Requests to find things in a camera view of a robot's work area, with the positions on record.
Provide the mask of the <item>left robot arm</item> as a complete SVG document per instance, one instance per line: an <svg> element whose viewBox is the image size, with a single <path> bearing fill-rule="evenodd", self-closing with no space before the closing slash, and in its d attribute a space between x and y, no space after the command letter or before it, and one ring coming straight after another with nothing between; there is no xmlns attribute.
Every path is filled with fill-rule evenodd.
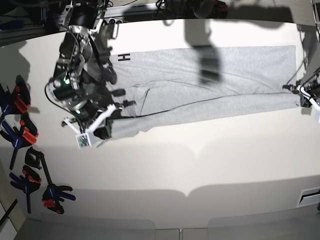
<svg viewBox="0 0 320 240"><path fill-rule="evenodd" d="M304 33L301 44L305 56L298 70L282 86L283 89L300 97L302 108L320 109L320 2L311 1L313 26L300 26Z"/></svg>

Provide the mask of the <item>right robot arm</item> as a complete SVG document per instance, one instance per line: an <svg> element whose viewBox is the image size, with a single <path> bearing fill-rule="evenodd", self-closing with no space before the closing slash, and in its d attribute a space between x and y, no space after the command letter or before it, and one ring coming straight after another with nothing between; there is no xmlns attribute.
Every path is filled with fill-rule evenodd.
<svg viewBox="0 0 320 240"><path fill-rule="evenodd" d="M115 102L125 95L113 89L117 75L112 63L102 62L94 36L105 21L107 0L72 0L62 22L64 39L59 47L53 76L45 85L47 99L72 115L80 134L92 133L100 140L111 138L109 118L123 106Z"/></svg>

